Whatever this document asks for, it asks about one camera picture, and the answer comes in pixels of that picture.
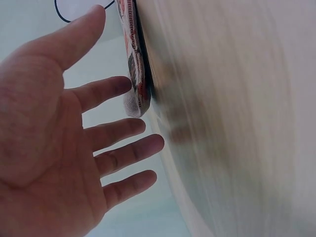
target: hand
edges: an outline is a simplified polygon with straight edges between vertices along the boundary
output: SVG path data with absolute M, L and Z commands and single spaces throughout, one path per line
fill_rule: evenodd
M 115 205 L 156 181 L 145 171 L 101 186 L 100 178 L 163 148 L 152 135 L 93 157 L 145 130 L 140 119 L 82 128 L 81 114 L 131 88 L 114 77 L 64 89 L 63 72 L 102 34 L 101 6 L 29 42 L 0 65 L 0 236 L 84 236 Z

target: pinky finger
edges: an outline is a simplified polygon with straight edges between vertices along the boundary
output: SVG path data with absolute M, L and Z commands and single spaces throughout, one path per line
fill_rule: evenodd
M 156 180 L 156 173 L 152 170 L 146 170 L 122 181 L 103 187 L 107 210 L 109 211 L 114 206 L 147 190 Z

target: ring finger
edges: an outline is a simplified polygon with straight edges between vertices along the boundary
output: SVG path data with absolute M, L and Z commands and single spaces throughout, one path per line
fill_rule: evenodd
M 131 164 L 151 157 L 164 147 L 164 140 L 155 134 L 119 149 L 104 152 L 95 157 L 100 176 L 117 172 Z

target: light wooden surface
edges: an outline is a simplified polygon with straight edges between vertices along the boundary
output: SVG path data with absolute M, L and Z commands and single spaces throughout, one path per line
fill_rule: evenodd
M 192 235 L 315 237 L 316 2 L 137 2 Z

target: black cable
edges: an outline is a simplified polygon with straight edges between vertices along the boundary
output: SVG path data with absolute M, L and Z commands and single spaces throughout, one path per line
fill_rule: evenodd
M 62 19 L 64 22 L 67 22 L 67 23 L 70 23 L 71 21 L 67 20 L 65 17 L 63 17 L 58 9 L 58 6 L 57 6 L 57 0 L 54 0 L 55 2 L 55 9 L 56 9 L 56 12 L 58 14 L 58 16 L 60 17 L 60 19 Z M 110 6 L 113 5 L 113 3 L 115 2 L 115 0 L 113 0 L 109 5 L 107 5 L 104 9 L 108 9 Z

